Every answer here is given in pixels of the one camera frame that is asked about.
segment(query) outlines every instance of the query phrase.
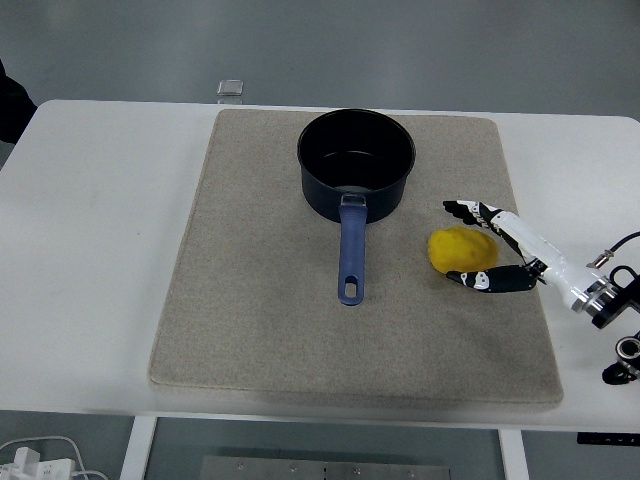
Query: pot handle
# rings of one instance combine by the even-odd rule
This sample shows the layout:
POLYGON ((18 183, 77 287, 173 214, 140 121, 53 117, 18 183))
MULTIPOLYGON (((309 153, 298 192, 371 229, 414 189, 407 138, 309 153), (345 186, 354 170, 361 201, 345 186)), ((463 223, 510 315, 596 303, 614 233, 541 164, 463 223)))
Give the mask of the pot handle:
POLYGON ((345 194, 340 213, 340 268, 338 298, 349 306, 364 299, 364 251, 367 206, 361 195, 345 194))

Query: cable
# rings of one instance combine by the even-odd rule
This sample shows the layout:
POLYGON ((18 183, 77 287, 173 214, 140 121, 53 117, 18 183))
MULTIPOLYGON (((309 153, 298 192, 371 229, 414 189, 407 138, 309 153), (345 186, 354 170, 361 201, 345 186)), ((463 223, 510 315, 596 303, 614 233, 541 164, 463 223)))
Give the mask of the cable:
POLYGON ((618 287, 620 290, 622 290, 624 287, 621 287, 618 282, 616 282, 615 276, 616 274, 620 271, 620 270, 624 270, 626 272, 628 272, 629 274, 631 274, 631 276, 636 279, 638 278, 638 274, 636 273, 636 271, 631 268, 629 265, 618 265, 617 267, 613 268, 611 270, 611 273, 609 274, 609 278, 611 279, 611 283, 613 285, 615 285, 616 287, 618 287))
POLYGON ((610 250, 612 252, 615 252, 617 249, 619 249, 622 245, 627 243, 629 240, 637 238, 637 237, 640 237, 640 232, 635 232, 635 233, 632 233, 630 235, 627 235, 622 240, 620 240, 618 243, 616 243, 613 247, 611 247, 610 250))
POLYGON ((73 472, 73 476, 78 476, 78 475, 84 475, 84 480, 89 480, 89 477, 87 475, 97 475, 105 480, 109 480, 107 478, 107 476, 104 473, 101 472, 97 472, 95 470, 85 470, 84 468, 84 463, 82 462, 82 457, 80 456, 80 449, 78 448, 78 445, 76 445, 76 442, 74 442, 73 440, 71 440, 69 437, 61 437, 61 436, 50 436, 50 437, 29 437, 29 438, 18 438, 17 440, 10 440, 8 442, 3 443, 2 445, 0 445, 0 451, 2 451, 3 448, 9 446, 9 445, 13 445, 14 443, 26 443, 26 442, 39 442, 42 440, 62 440, 65 442, 69 442, 71 444, 71 446, 73 447, 73 449, 76 452, 76 458, 78 459, 78 465, 80 466, 80 470, 77 472, 73 472))
POLYGON ((104 473, 98 472, 96 470, 83 470, 80 472, 73 472, 71 475, 73 475, 74 477, 77 477, 78 475, 84 475, 85 478, 87 478, 87 475, 96 475, 103 480, 109 480, 109 478, 104 473))

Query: metal plate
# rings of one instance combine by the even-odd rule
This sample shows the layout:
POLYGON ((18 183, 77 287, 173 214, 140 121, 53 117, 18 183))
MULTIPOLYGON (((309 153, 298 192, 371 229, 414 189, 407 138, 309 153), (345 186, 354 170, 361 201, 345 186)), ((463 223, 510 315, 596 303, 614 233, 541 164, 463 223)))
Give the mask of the metal plate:
POLYGON ((450 480, 440 466, 205 456, 200 480, 450 480))

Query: yellow object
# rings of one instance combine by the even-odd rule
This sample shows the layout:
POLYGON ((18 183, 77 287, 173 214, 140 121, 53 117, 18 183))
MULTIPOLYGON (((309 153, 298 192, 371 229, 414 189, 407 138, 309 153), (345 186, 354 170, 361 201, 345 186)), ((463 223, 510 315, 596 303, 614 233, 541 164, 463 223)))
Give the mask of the yellow object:
POLYGON ((490 236, 465 227, 436 230, 429 238, 429 260, 441 273, 481 272, 498 261, 498 245, 490 236))

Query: saucepan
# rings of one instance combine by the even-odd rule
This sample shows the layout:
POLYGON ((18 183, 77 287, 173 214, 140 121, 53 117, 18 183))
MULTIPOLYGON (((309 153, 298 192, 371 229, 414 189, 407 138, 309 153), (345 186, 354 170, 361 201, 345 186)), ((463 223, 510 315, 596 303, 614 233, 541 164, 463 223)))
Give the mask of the saucepan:
POLYGON ((302 191, 323 217, 341 224, 338 299, 364 299, 365 229, 400 203, 415 161, 405 128, 371 110, 325 113, 298 140, 302 191))

